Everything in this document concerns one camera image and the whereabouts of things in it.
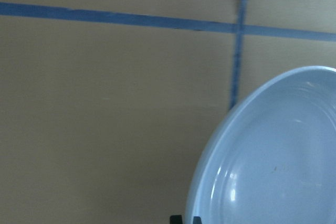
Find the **tan wall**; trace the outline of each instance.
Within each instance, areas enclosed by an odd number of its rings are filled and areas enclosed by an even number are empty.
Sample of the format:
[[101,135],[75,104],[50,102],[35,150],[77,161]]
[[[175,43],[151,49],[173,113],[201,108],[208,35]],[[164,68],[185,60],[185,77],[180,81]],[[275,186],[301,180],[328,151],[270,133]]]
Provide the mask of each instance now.
[[[234,22],[238,4],[0,1],[219,22]],[[247,23],[332,32],[333,1],[249,0]],[[183,214],[197,160],[227,112],[234,35],[0,24],[0,223],[163,224]],[[335,66],[335,51],[332,42],[246,36],[240,97],[293,67]]]

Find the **beige wall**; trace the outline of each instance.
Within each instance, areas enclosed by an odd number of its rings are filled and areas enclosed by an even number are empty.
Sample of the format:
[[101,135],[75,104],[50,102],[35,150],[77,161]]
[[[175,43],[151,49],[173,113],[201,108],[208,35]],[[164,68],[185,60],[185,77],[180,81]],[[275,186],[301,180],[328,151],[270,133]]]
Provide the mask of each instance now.
[[[237,0],[0,0],[234,22]],[[247,23],[333,32],[334,0]],[[228,107],[234,35],[0,16],[0,222],[168,223]],[[240,97],[336,44],[246,36]]]

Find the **blue painter's tape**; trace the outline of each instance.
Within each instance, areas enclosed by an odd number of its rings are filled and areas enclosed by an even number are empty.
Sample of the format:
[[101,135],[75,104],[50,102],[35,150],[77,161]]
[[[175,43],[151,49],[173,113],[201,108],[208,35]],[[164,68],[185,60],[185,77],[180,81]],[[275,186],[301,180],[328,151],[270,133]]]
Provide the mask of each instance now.
[[[42,5],[26,5],[0,2],[0,15],[34,18],[76,20],[135,26],[149,26],[173,29],[213,31],[217,33],[236,33],[237,25],[231,23],[211,22],[194,19],[169,18],[127,13],[102,12],[98,10],[76,10]],[[240,29],[246,35],[285,37],[336,41],[336,34],[285,29],[276,27],[243,25]]]
[[233,33],[235,24],[0,2],[0,15]]
[[237,103],[239,91],[240,62],[243,49],[244,20],[246,16],[247,0],[240,0],[238,20],[236,26],[235,52],[233,57],[232,82],[230,93],[230,109]]
[[336,34],[322,33],[318,31],[304,31],[286,28],[266,27],[266,26],[244,26],[244,34],[260,35],[271,37],[295,38],[295,39],[310,39],[322,41],[336,41]]

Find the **white ceramic bowl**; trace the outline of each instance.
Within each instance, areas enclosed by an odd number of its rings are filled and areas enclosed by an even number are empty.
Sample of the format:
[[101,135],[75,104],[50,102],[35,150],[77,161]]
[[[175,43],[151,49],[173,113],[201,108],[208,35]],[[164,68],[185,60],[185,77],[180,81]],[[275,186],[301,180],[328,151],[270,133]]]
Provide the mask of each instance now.
[[185,223],[336,223],[336,70],[294,69],[236,106],[194,174]]

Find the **vertical tape strip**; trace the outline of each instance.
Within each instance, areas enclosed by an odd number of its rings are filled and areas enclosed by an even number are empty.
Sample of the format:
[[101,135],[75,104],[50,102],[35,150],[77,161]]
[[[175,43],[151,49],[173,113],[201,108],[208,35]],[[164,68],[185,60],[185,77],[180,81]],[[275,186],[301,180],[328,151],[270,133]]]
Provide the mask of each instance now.
[[233,58],[232,82],[230,94],[230,109],[237,103],[239,90],[240,62],[243,50],[244,21],[246,14],[247,0],[240,0],[238,20],[236,25],[235,52]]

